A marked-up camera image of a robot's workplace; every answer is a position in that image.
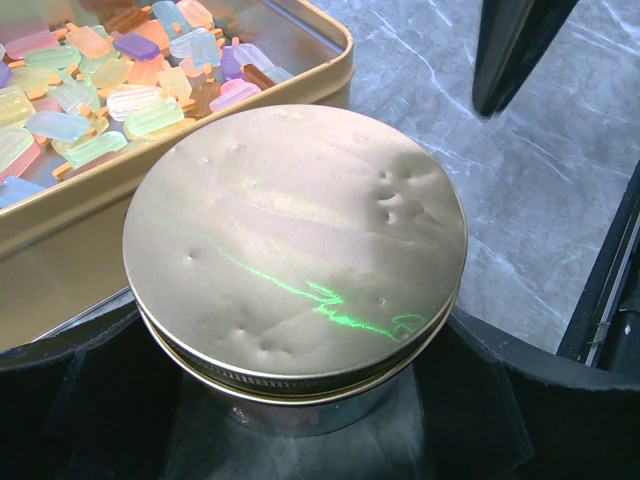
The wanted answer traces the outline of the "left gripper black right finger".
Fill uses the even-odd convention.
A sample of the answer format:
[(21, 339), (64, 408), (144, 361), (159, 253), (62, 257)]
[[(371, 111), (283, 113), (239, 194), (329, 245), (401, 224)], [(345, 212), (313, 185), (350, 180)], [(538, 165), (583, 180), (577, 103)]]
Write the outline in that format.
[(639, 383), (454, 312), (413, 364), (440, 479), (636, 479)]

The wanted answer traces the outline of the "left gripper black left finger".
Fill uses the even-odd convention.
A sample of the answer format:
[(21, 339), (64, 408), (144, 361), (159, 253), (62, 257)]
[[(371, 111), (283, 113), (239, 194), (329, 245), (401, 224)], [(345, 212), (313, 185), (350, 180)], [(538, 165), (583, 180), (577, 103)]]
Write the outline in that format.
[(132, 303), (2, 352), (2, 478), (160, 478), (181, 384)]

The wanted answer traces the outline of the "round wooden jar lid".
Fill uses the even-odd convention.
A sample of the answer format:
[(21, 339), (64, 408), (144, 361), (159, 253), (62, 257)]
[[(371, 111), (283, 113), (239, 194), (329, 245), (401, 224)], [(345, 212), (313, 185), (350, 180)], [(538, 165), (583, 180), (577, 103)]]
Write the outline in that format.
[(357, 395), (410, 364), (451, 312), (468, 234), (420, 145), (318, 105), (236, 113), (149, 170), (123, 229), (151, 335), (221, 393), (275, 405)]

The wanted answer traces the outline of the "clear glass jar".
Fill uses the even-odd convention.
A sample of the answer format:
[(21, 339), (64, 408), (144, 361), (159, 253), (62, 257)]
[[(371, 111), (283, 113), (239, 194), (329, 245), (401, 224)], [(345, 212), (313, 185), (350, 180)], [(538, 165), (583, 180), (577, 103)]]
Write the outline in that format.
[(391, 399), (398, 384), (394, 377), (366, 392), (318, 405), (292, 406), (259, 403), (229, 396), (191, 374), (183, 378), (204, 388), (214, 411), (225, 420), (252, 431), (288, 437), (311, 437), (335, 432), (364, 419)]

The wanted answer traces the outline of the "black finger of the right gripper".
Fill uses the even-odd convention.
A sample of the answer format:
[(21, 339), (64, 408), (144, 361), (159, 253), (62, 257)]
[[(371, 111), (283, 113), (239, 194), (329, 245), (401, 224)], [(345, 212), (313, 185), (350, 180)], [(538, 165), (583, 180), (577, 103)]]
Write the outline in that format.
[(577, 0), (484, 0), (472, 88), (475, 111), (504, 111), (566, 22)]

